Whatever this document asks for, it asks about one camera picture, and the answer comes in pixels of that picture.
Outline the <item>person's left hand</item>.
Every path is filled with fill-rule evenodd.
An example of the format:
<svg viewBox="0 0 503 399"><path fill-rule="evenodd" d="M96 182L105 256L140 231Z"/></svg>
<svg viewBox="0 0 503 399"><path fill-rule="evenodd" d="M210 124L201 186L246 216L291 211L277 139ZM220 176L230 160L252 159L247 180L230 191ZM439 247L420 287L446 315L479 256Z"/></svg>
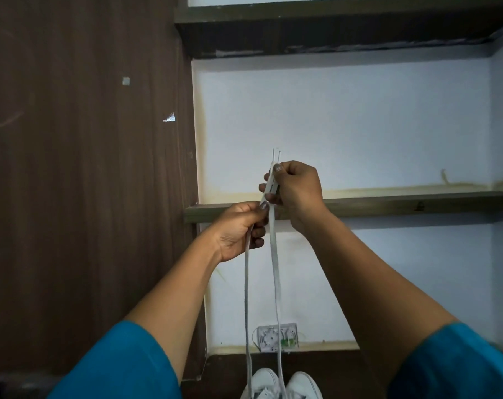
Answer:
<svg viewBox="0 0 503 399"><path fill-rule="evenodd" d="M268 211L239 213L238 203L231 205L210 226L217 244L217 261L227 262L245 252L250 227L253 227L250 249L263 247L267 224Z"/></svg>

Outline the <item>person's right hand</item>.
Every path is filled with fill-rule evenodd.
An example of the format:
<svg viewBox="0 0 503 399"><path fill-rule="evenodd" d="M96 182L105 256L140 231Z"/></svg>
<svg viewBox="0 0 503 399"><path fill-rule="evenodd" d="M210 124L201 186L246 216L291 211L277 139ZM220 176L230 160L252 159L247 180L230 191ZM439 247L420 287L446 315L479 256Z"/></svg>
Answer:
<svg viewBox="0 0 503 399"><path fill-rule="evenodd" d="M273 173L278 183L276 194L266 195L266 200L284 206L292 227L306 234L311 221L326 211L323 203L321 181L317 169L311 165L296 161L296 174ZM269 173L264 174L265 181ZM266 183L260 183L258 189L264 192Z"/></svg>

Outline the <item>white shoelace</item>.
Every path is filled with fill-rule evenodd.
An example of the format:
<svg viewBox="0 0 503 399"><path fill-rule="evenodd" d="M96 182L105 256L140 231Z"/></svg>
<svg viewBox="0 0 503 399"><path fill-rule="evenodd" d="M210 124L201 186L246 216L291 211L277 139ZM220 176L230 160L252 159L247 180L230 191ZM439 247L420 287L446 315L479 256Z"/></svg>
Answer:
<svg viewBox="0 0 503 399"><path fill-rule="evenodd" d="M275 164L279 163L281 151L279 148L272 150L272 162L270 165L269 177L266 183L265 191L263 192L263 197L261 199L261 204L266 201L266 195L276 194L278 190L278 183L275 181L273 176L273 169ZM275 234L275 205L274 203L268 203L268 224L270 227L270 248L271 248L271 261L273 269L273 280L274 280L274 296L275 296L275 313L277 320L277 366L278 366L278 387L280 389L281 399L288 399L288 394L286 392L286 387L283 380L282 372L282 338L283 333L281 329L281 281L279 272L279 259L278 259L278 249ZM250 250L250 240L253 227L248 229L246 234L246 249L245 249L245 268L244 268L244 309L245 309L245 331L246 331L246 365L247 365L247 387L246 394L247 399L254 399L254 394L252 392L252 357L250 354L249 347L249 326L248 326L248 288L249 288L249 250Z"/></svg>

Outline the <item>person's right forearm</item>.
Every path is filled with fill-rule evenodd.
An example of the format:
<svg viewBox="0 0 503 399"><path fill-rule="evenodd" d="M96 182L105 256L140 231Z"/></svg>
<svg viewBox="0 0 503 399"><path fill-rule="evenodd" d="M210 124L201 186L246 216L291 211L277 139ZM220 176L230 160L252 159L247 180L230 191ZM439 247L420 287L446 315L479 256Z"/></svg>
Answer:
<svg viewBox="0 0 503 399"><path fill-rule="evenodd" d="M458 319L389 266L325 206L291 217L383 389L430 335Z"/></svg>

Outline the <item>person's left forearm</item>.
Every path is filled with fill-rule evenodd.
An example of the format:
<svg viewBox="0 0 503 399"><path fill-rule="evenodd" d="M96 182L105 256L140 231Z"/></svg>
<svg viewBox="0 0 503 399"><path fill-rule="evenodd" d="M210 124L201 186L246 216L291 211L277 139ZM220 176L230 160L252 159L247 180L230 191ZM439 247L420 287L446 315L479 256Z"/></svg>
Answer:
<svg viewBox="0 0 503 399"><path fill-rule="evenodd" d="M208 228L125 318L160 345L179 383L209 279L221 258L220 234Z"/></svg>

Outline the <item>thin dark wooden shelf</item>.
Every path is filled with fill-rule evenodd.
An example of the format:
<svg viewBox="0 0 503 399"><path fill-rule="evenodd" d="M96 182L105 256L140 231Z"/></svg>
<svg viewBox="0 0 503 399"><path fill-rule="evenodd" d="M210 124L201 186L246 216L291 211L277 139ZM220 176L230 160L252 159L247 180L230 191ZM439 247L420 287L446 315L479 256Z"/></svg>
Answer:
<svg viewBox="0 0 503 399"><path fill-rule="evenodd" d="M503 192L447 193L325 199L339 218L503 212Z"/></svg>

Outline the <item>thick dark wooden shelf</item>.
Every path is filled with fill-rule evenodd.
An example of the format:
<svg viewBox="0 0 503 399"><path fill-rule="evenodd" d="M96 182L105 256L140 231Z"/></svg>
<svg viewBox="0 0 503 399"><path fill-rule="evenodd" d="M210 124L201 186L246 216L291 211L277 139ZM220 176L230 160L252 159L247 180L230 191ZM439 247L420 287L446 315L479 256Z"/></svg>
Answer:
<svg viewBox="0 0 503 399"><path fill-rule="evenodd" d="M400 0L315 0L178 9L175 27L195 60L343 53L491 43L503 0L401 5Z"/></svg>

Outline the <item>white left shoe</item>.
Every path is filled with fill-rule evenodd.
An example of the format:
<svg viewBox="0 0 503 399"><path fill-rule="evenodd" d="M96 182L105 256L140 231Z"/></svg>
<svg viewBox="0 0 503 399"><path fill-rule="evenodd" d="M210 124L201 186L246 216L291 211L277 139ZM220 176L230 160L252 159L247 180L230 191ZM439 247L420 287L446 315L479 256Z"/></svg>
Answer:
<svg viewBox="0 0 503 399"><path fill-rule="evenodd" d="M262 368L252 375L250 387L246 385L240 399L280 399L279 378L273 370Z"/></svg>

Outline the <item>white shoe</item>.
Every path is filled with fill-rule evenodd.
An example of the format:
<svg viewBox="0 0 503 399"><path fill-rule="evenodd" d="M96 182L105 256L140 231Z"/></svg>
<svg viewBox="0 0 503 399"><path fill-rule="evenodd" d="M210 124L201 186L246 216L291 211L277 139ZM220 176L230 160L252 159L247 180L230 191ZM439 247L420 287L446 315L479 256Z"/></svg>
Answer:
<svg viewBox="0 0 503 399"><path fill-rule="evenodd" d="M280 399L279 378L273 370L262 368L252 375L250 387L246 385L240 399Z"/></svg>
<svg viewBox="0 0 503 399"><path fill-rule="evenodd" d="M302 371L293 374L286 386L286 392L288 399L323 399L317 383Z"/></svg>

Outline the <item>brown wooden cabinet panel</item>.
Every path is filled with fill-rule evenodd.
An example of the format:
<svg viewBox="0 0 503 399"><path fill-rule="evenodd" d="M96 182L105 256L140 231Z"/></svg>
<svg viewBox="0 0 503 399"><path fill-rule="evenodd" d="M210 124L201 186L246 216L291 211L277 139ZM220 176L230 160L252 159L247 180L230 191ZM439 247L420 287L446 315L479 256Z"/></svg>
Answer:
<svg viewBox="0 0 503 399"><path fill-rule="evenodd" d="M0 380L67 373L196 235L186 5L0 0Z"/></svg>

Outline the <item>white right shoe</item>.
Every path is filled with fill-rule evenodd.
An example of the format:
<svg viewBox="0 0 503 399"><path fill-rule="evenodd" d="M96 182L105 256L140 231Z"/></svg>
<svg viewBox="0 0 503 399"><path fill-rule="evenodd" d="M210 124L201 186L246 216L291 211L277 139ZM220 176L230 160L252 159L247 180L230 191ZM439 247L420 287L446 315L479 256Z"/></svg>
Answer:
<svg viewBox="0 0 503 399"><path fill-rule="evenodd" d="M288 399L323 399L317 383L302 371L293 374L286 386L286 392Z"/></svg>

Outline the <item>blue left sleeve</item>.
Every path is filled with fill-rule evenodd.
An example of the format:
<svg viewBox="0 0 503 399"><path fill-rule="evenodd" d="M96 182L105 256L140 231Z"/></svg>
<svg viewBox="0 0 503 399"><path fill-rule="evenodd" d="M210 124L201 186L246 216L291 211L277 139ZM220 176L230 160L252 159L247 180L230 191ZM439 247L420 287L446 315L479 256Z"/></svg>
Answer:
<svg viewBox="0 0 503 399"><path fill-rule="evenodd" d="M112 327L53 388L47 399L182 399L174 369L144 328Z"/></svg>

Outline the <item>blue sleeve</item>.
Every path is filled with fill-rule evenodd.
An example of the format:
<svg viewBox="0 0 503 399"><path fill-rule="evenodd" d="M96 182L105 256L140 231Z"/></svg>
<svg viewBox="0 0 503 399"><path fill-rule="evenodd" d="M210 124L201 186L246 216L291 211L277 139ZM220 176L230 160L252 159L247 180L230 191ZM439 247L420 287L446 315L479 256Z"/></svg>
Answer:
<svg viewBox="0 0 503 399"><path fill-rule="evenodd" d="M182 399L174 369L144 328L112 327L53 388L47 399Z"/></svg>
<svg viewBox="0 0 503 399"><path fill-rule="evenodd" d="M503 399L503 353L467 325L450 324L407 357L387 399Z"/></svg>

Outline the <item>blue right sleeve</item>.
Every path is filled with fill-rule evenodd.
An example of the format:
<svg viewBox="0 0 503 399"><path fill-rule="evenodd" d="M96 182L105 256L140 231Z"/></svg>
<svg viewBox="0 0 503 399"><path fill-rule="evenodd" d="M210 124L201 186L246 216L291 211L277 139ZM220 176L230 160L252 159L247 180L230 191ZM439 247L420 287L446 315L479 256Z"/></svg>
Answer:
<svg viewBox="0 0 503 399"><path fill-rule="evenodd" d="M387 399L503 399L503 353L467 325L450 324L407 357Z"/></svg>

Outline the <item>white wall socket plate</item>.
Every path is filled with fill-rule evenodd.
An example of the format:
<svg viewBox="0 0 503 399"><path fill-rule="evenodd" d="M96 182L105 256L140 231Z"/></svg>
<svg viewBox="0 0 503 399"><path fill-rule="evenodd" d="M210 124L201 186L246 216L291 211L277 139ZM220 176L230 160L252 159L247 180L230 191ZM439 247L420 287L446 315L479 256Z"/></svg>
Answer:
<svg viewBox="0 0 503 399"><path fill-rule="evenodd" d="M261 353L275 353L281 347L288 353L299 349L299 338L296 323L259 326L252 333L252 342Z"/></svg>

